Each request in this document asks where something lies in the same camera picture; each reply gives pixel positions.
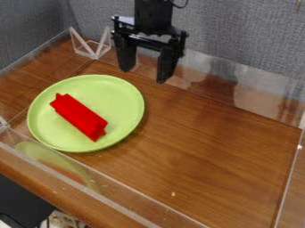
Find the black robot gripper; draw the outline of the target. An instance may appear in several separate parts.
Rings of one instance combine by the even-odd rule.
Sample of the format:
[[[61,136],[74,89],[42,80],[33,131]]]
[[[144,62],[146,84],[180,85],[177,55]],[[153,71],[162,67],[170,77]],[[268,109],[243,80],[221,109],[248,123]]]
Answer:
[[[116,15],[114,44],[121,70],[130,71],[137,64],[137,48],[161,52],[157,82],[172,78],[178,59],[184,55],[188,32],[172,24],[173,8],[182,9],[174,0],[136,0],[133,17]]]

